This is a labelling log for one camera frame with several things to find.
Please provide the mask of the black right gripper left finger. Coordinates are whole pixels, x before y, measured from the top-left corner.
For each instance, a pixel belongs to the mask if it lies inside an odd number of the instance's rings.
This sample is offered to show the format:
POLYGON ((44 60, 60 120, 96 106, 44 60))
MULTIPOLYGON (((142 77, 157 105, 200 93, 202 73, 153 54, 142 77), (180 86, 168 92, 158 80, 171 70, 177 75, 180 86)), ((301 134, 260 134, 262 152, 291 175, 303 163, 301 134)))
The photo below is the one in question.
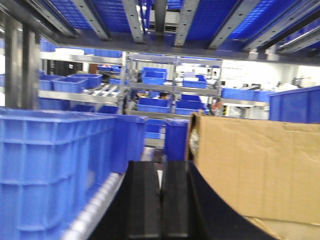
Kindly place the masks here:
POLYGON ((114 199, 89 239, 161 239, 160 188, 153 162, 129 162, 114 199))

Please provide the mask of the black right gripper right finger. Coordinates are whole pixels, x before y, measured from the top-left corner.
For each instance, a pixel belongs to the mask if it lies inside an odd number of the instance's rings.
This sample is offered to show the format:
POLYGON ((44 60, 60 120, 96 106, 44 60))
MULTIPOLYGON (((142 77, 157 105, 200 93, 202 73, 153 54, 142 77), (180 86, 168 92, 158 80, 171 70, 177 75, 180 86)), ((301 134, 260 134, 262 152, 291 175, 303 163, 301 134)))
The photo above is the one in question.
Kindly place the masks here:
POLYGON ((167 161, 161 187, 164 240, 272 240, 230 207, 192 161, 167 161))

